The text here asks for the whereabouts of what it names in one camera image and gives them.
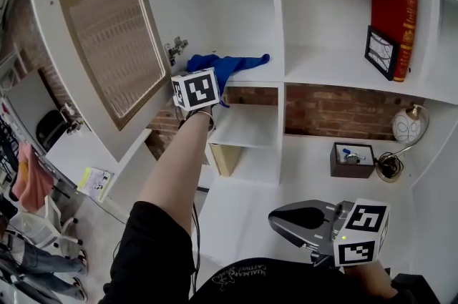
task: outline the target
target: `wicker panel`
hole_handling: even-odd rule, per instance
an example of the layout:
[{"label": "wicker panel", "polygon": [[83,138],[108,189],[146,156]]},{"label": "wicker panel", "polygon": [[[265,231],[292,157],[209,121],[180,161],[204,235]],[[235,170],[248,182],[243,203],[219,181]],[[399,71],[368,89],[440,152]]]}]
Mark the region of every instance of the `wicker panel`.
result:
[{"label": "wicker panel", "polygon": [[61,5],[92,83],[123,127],[165,76],[143,0],[61,0]]}]

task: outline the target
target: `wooden box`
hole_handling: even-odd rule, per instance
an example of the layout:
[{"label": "wooden box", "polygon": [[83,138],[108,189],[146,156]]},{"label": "wooden box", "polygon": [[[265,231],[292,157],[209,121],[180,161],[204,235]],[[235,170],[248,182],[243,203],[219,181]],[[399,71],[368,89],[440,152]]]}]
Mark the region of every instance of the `wooden box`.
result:
[{"label": "wooden box", "polygon": [[220,175],[230,177],[237,166],[243,148],[221,144],[210,144],[210,148]]},{"label": "wooden box", "polygon": [[[363,154],[366,156],[366,159],[360,164],[346,164],[341,158],[341,149],[343,148],[349,149],[351,152]],[[374,151],[371,145],[334,142],[329,161],[331,166],[331,177],[369,178],[375,169]]]}]

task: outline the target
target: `white chair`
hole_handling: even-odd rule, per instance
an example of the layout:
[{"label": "white chair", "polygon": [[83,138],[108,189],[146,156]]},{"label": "white chair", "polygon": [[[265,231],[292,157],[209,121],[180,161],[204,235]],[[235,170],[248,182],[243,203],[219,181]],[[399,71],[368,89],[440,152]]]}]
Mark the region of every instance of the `white chair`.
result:
[{"label": "white chair", "polygon": [[82,245],[82,240],[66,235],[70,224],[77,224],[78,219],[69,218],[61,223],[61,212],[50,196],[44,199],[44,217],[29,212],[18,212],[11,219],[11,224],[28,237],[37,248],[45,248],[54,243],[59,247],[57,240],[69,240],[70,242]]}]

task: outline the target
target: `red book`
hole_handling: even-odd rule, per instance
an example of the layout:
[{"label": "red book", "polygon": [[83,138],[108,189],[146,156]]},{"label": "red book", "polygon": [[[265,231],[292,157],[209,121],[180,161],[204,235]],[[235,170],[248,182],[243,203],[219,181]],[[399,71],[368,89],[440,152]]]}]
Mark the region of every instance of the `red book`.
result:
[{"label": "red book", "polygon": [[409,70],[417,4],[418,0],[372,0],[371,25],[400,44],[393,78],[395,82],[403,82]]}]

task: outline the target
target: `table lamp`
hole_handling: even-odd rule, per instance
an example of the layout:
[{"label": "table lamp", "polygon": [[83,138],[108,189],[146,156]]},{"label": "table lamp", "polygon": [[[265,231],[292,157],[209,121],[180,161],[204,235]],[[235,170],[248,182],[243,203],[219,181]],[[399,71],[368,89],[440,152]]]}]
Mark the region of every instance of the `table lamp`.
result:
[{"label": "table lamp", "polygon": [[379,177],[388,183],[396,182],[401,175],[404,165],[397,157],[411,149],[423,137],[429,126],[428,110],[414,104],[402,109],[393,118],[393,135],[399,142],[407,146],[398,152],[386,152],[375,160],[376,171]]}]

